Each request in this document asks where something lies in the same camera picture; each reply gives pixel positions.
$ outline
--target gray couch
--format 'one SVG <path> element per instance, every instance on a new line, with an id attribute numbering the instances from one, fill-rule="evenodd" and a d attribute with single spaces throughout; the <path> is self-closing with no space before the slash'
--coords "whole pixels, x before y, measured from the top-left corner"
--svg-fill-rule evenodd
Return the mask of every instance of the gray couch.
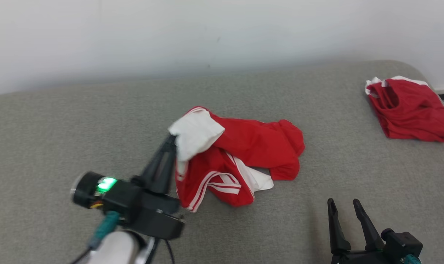
<path id="1" fill-rule="evenodd" d="M 74 259 L 102 218 L 71 203 L 74 179 L 140 172 L 195 105 L 221 117 L 288 119 L 306 150 L 297 179 L 257 192 L 250 206 L 208 194 L 197 213 L 182 209 L 178 264 L 329 263 L 330 197 L 353 249 L 365 246 L 358 198 L 379 232 L 409 231 L 424 244 L 424 263 L 444 264 L 444 143 L 387 139 L 364 94 L 365 80 L 394 75 L 425 80 L 385 60 L 0 95 L 0 264 Z M 169 262 L 161 246 L 156 263 Z"/>

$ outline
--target black cable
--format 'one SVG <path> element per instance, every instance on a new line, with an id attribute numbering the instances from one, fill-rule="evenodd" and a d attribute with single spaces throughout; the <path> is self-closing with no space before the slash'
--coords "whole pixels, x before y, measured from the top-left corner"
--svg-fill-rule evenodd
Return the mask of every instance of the black cable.
<path id="1" fill-rule="evenodd" d="M 80 256 L 78 256 L 74 261 L 72 261 L 70 264 L 78 264 L 80 261 L 82 261 L 87 255 L 88 253 L 90 253 L 91 249 L 87 248 L 86 251 L 83 251 L 82 254 L 80 254 Z"/>
<path id="2" fill-rule="evenodd" d="M 175 264 L 175 257 L 173 256 L 173 251 L 171 250 L 170 242 L 165 239 L 165 243 L 167 244 L 168 253 L 170 253 L 171 264 Z"/>

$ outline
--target green led light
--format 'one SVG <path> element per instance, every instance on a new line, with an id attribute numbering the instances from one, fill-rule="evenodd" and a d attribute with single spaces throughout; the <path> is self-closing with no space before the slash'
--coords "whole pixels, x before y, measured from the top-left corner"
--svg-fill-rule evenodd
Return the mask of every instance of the green led light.
<path id="1" fill-rule="evenodd" d="M 100 180 L 100 184 L 98 184 L 97 186 L 97 192 L 100 193 L 106 193 L 107 191 L 109 191 L 109 189 L 111 189 L 111 187 L 113 187 L 113 185 L 117 182 L 118 180 L 113 179 L 113 178 L 109 178 L 109 177 L 105 177 L 102 178 Z"/>

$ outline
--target garment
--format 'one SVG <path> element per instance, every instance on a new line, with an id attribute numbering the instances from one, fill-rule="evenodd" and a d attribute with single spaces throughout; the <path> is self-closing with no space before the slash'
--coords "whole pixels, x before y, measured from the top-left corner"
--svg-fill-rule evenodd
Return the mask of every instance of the garment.
<path id="1" fill-rule="evenodd" d="M 366 94 L 387 137 L 444 142 L 444 105 L 426 82 L 375 77 Z"/>
<path id="2" fill-rule="evenodd" d="M 182 207 L 196 212 L 205 191 L 233 206 L 251 204 L 273 180 L 293 180 L 305 146 L 287 120 L 263 123 L 221 118 L 194 107 L 168 129 L 177 136 L 176 189 Z M 271 175 L 252 167 L 268 168 Z"/>

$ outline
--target white wall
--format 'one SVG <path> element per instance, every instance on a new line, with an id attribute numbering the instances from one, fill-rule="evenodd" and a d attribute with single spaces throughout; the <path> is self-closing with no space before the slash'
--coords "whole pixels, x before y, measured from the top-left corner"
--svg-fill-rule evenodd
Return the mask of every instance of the white wall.
<path id="1" fill-rule="evenodd" d="M 0 94 L 396 59 L 444 88 L 444 0 L 0 0 Z"/>

